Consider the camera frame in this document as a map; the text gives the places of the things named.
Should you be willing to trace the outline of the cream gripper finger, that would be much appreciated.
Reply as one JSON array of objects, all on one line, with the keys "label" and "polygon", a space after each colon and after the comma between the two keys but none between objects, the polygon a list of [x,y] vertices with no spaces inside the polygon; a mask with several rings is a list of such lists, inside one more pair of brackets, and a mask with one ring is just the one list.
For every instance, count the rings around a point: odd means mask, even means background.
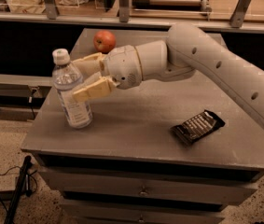
[{"label": "cream gripper finger", "polygon": [[104,59],[105,55],[102,52],[93,53],[73,60],[73,65],[81,72],[84,78],[88,78],[97,72],[104,71]]},{"label": "cream gripper finger", "polygon": [[86,102],[108,96],[118,85],[113,77],[103,76],[97,72],[77,85],[72,91],[72,96],[78,102]]}]

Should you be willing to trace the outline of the white rounded gripper body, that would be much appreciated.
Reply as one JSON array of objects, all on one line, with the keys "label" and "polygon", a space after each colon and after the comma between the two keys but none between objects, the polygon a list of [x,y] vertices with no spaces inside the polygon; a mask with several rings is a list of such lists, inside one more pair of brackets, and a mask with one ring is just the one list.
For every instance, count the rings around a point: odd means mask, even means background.
[{"label": "white rounded gripper body", "polygon": [[133,46],[112,49],[103,59],[104,74],[111,76],[118,88],[127,90],[139,86],[142,72],[137,51]]}]

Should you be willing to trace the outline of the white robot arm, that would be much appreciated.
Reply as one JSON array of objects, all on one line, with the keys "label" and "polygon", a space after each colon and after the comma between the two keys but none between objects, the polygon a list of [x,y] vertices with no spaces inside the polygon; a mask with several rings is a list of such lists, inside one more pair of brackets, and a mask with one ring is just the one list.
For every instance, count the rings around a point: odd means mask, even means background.
[{"label": "white robot arm", "polygon": [[264,71],[190,23],[172,25],[163,39],[115,48],[105,55],[94,53],[74,65],[88,76],[73,91],[77,101],[101,98],[150,79],[187,79],[200,71],[264,130]]}]

